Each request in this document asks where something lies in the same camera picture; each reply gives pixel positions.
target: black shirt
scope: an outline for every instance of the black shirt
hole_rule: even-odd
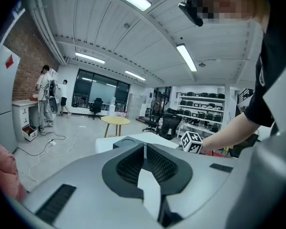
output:
[[[274,120],[263,96],[286,67],[286,3],[282,0],[270,0],[269,2],[268,27],[256,64],[255,93],[245,110],[245,115],[249,120],[268,127]],[[264,82],[260,81],[261,70]]]

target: shorts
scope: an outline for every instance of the shorts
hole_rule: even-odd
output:
[[[66,101],[67,101],[67,98],[66,97],[62,97],[61,98],[61,106],[65,106],[66,105]]]

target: sneaker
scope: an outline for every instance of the sneaker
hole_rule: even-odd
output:
[[[53,126],[54,122],[51,121],[51,122],[48,122],[48,126]]]

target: door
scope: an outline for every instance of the door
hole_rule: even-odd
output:
[[[12,56],[13,64],[6,66],[9,57]],[[0,50],[0,114],[11,111],[14,80],[20,57],[5,46]]]
[[[0,144],[11,153],[17,148],[11,111],[0,114]]]

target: yellow round table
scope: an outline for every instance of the yellow round table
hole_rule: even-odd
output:
[[[115,135],[116,136],[121,136],[121,126],[122,125],[127,125],[127,124],[130,123],[129,119],[118,117],[118,116],[103,116],[101,118],[101,120],[107,123],[107,128],[106,128],[106,132],[105,132],[105,136],[104,137],[107,136],[107,132],[108,132],[108,128],[109,128],[110,124],[116,125]]]

